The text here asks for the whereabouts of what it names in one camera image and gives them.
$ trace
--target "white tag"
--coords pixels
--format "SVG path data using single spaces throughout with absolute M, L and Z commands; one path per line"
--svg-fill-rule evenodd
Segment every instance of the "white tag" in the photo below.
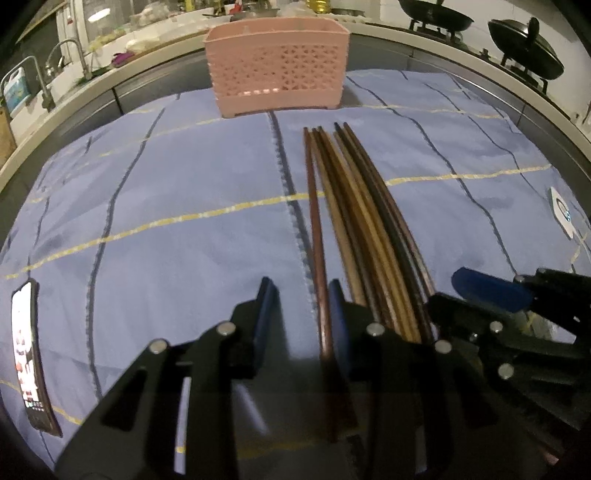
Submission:
M 550 197 L 552 201 L 552 210 L 554 211 L 554 217 L 558 220 L 558 223 L 564 230 L 564 233 L 572 239 L 574 235 L 574 225 L 570 218 L 570 211 L 567 203 L 560 196 L 560 193 L 556 191 L 554 187 L 550 187 Z

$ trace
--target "wok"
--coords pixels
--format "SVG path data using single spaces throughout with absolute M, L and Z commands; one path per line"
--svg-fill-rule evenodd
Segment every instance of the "wok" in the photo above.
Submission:
M 443 0 L 437 0 L 436 4 L 422 0 L 399 1 L 404 13 L 413 20 L 435 25 L 450 32 L 462 32 L 474 22 L 470 17 L 456 12 L 451 8 L 444 7 L 442 5 Z
M 540 36 L 540 22 L 532 17 L 525 25 L 516 20 L 488 22 L 492 41 L 505 54 L 543 79 L 554 80 L 564 73 L 564 65 L 550 44 Z

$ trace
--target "pink utensil holder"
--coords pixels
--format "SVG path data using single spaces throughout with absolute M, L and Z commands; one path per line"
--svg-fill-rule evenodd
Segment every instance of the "pink utensil holder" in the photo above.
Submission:
M 205 39 L 225 118 L 279 108 L 337 108 L 349 32 L 330 18 L 257 18 L 218 25 Z

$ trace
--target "white jug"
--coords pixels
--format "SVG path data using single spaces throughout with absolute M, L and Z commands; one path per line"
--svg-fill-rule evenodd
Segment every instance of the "white jug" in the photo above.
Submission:
M 12 72 L 12 75 L 4 84 L 4 98 L 12 118 L 17 115 L 30 96 L 25 70 L 20 67 Z

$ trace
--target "yellow bottle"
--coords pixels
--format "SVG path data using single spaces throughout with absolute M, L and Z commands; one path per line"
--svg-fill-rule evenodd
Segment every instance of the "yellow bottle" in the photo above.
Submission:
M 306 5 L 317 14 L 330 13 L 330 0 L 306 0 Z

